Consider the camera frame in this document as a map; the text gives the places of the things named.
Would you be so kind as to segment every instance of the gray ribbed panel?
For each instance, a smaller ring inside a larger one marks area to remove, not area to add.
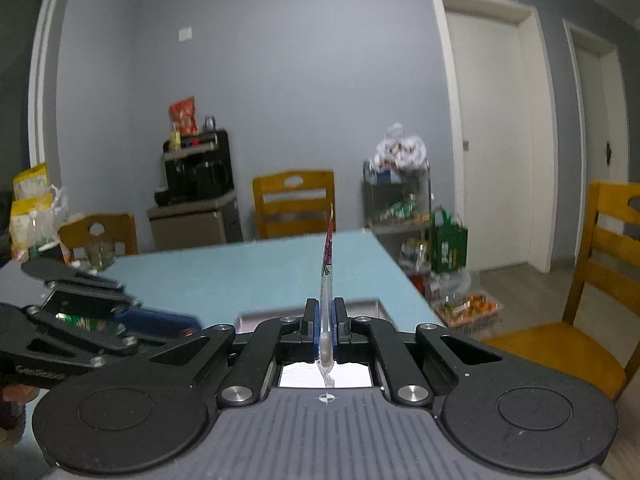
[[[377,388],[274,388],[264,402],[225,410],[213,430],[178,460],[121,480],[506,480],[444,437],[426,410],[387,402]],[[81,477],[53,470],[47,480]],[[596,466],[560,475],[604,480]]]

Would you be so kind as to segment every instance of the light blue tabletop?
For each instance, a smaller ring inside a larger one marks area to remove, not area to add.
[[[318,298],[324,235],[140,254],[118,258],[105,275],[126,284],[143,306],[197,316],[203,326],[231,323],[240,314],[302,308]],[[334,234],[334,296],[379,299],[398,330],[439,323],[370,232]],[[36,480],[47,465],[27,427],[12,450],[0,450],[0,479]]]

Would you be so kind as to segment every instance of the yellow package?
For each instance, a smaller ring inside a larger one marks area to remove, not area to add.
[[[49,190],[47,165],[43,162],[14,176],[14,196],[16,200],[36,198]]]
[[[27,238],[27,228],[29,226],[29,212],[44,211],[51,207],[52,197],[50,193],[37,196],[36,198],[27,198],[24,200],[15,200],[11,204],[11,218],[9,220],[9,232],[11,233],[12,246],[23,248]]]

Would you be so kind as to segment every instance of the glass cup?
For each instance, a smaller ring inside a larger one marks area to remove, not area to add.
[[[84,248],[89,263],[96,270],[104,270],[113,265],[116,260],[116,245],[113,242],[101,240]]]

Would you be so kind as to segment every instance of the chair seat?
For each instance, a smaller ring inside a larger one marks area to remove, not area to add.
[[[483,343],[581,378],[615,399],[626,381],[613,355],[567,323],[551,323],[485,339]]]

